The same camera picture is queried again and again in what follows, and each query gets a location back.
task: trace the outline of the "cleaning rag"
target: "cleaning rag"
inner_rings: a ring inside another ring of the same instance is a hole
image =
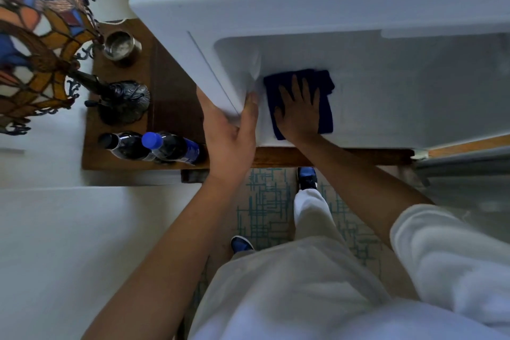
[[[315,71],[313,69],[304,69],[297,72],[273,74],[264,78],[264,85],[266,87],[267,102],[269,105],[269,112],[271,113],[274,135],[278,140],[285,140],[285,137],[278,129],[277,123],[274,119],[274,108],[277,106],[280,107],[285,114],[284,103],[278,87],[283,85],[285,89],[287,89],[287,91],[290,93],[291,97],[294,98],[292,95],[292,76],[294,74],[297,76],[299,89],[301,91],[303,91],[302,80],[303,78],[307,79],[312,102],[316,89],[319,89],[318,92],[320,94],[320,100],[318,133],[332,133],[333,115],[329,106],[328,95],[330,95],[335,88],[335,84],[333,84],[333,81],[331,80],[331,77],[329,77],[329,72],[327,70]]]

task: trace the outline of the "wooden table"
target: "wooden table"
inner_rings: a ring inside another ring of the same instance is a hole
[[[133,130],[169,131],[198,143],[205,143],[203,115],[196,98],[193,80],[154,38],[138,19],[128,19],[121,25],[101,24],[108,34],[124,29],[142,43],[137,62],[126,69],[115,66],[102,53],[97,53],[93,72],[106,82],[134,79],[147,85],[151,92],[149,111],[140,121],[125,126],[104,124],[96,108],[87,109],[87,125],[82,155],[82,168],[98,171],[148,169],[205,169],[209,161],[191,166],[185,163],[157,164],[145,161],[122,160],[99,148],[97,138],[104,132]],[[353,154],[376,165],[407,165],[414,155],[409,149],[348,149]],[[296,148],[259,147],[253,162],[254,168],[306,167],[312,165]]]

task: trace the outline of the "blue shoe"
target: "blue shoe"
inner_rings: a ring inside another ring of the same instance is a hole
[[[297,169],[297,184],[299,189],[317,189],[317,175],[313,167],[299,167]]]
[[[255,250],[253,245],[244,236],[234,235],[230,240],[230,247],[233,253],[239,253],[240,251]]]

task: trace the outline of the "mini fridge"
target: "mini fridge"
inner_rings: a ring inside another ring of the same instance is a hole
[[[428,149],[510,133],[510,0],[130,0],[169,53],[235,121],[263,77],[329,71],[343,147]]]

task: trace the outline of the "pant leg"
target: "pant leg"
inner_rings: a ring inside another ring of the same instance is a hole
[[[327,236],[345,245],[335,226],[328,204],[316,189],[300,190],[294,198],[295,240],[309,236]]]
[[[257,251],[256,250],[244,250],[244,251],[238,251],[237,253],[235,253],[232,258],[230,259],[231,261],[233,260],[237,260],[238,258],[242,258],[244,257],[245,255],[249,255],[249,254],[252,254],[252,253],[256,253]]]

